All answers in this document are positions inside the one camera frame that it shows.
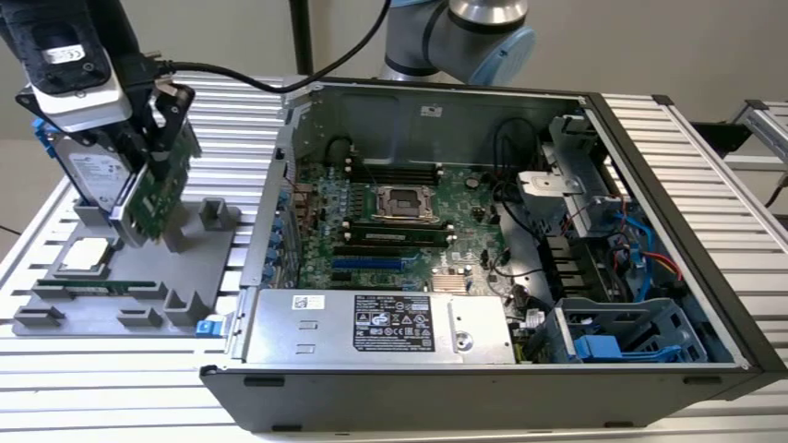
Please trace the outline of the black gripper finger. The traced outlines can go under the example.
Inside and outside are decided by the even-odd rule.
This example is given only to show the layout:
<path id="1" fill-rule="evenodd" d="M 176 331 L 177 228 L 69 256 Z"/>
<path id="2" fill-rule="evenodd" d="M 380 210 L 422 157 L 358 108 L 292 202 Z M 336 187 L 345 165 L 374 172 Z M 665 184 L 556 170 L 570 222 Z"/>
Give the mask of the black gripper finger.
<path id="1" fill-rule="evenodd" d="M 146 162 L 144 150 L 149 147 L 149 94 L 145 91 L 133 91 L 129 95 L 102 91 L 90 100 L 98 104 L 94 113 L 101 123 L 90 130 L 96 141 L 106 149 L 113 148 L 126 160 L 130 170 L 138 171 Z"/>
<path id="2" fill-rule="evenodd" d="M 189 158 L 194 154 L 194 133 L 188 123 L 188 110 L 194 90 L 172 81 L 158 81 L 153 108 L 162 124 L 153 121 L 148 166 L 156 181 L 185 181 Z"/>

